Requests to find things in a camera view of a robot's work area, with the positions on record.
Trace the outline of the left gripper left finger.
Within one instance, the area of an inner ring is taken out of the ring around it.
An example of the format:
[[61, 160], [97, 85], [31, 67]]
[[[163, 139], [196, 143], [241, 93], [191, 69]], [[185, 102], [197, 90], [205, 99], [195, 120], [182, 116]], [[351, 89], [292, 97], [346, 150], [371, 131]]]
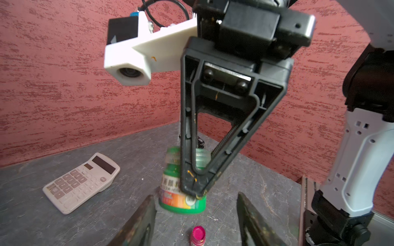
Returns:
[[154, 196], [149, 195], [108, 246], [150, 246], [155, 230], [156, 214]]

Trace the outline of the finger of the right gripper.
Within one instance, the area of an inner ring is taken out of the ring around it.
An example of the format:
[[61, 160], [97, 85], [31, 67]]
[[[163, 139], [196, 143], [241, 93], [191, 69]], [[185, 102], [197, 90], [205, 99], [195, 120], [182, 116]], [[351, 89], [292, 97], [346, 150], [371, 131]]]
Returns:
[[243, 111], [226, 104], [197, 104], [197, 114], [201, 112], [231, 123], [231, 130], [212, 151], [211, 157], [212, 160], [233, 160], [243, 148], [243, 135], [239, 135], [243, 124]]

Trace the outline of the pink calculator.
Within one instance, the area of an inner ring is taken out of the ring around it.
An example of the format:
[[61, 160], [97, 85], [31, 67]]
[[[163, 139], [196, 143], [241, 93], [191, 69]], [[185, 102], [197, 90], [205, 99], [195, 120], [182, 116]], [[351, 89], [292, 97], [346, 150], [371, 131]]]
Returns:
[[107, 189], [120, 170], [112, 159], [95, 153], [88, 161], [46, 184], [42, 191], [62, 214], [68, 215]]

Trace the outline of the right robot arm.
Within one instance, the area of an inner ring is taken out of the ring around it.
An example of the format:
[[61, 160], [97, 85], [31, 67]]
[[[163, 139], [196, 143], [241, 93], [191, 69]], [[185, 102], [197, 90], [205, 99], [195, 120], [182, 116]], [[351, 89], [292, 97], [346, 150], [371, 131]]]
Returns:
[[[287, 91], [292, 56], [311, 44], [316, 19], [293, 1], [187, 1], [197, 36], [181, 58], [181, 191], [205, 196]], [[373, 196], [394, 154], [394, 3], [341, 1], [370, 43], [343, 83], [346, 125], [315, 192], [309, 246], [370, 239]]]

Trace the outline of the black stapler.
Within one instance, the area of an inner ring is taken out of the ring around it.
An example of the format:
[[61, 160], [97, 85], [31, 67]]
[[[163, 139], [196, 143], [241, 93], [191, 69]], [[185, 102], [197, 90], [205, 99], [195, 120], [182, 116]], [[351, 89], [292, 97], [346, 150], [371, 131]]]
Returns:
[[205, 148], [205, 141], [198, 137], [198, 148], [204, 149]]

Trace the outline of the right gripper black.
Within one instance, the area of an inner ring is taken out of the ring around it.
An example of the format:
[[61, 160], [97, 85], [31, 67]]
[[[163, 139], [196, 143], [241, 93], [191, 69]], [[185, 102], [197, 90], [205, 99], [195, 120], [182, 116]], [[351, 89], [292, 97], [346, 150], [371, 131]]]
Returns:
[[[290, 9], [293, 3], [193, 2], [199, 38], [189, 38], [181, 57], [180, 188], [185, 194], [205, 196], [286, 94], [290, 57], [311, 45], [316, 24], [314, 15]], [[232, 125], [204, 169], [197, 167], [200, 113]]]

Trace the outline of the pink paint jar left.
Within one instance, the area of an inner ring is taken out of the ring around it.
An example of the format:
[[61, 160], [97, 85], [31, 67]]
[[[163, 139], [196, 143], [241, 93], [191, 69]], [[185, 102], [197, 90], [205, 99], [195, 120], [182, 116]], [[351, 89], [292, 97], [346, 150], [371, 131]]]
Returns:
[[190, 246], [204, 246], [206, 242], [206, 231], [199, 225], [193, 228], [190, 234]]

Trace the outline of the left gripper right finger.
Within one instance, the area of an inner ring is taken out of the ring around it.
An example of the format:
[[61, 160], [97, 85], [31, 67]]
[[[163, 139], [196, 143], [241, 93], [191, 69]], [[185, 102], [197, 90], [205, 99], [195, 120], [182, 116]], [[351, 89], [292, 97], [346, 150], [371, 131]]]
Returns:
[[286, 246], [242, 192], [238, 193], [237, 215], [242, 246]]

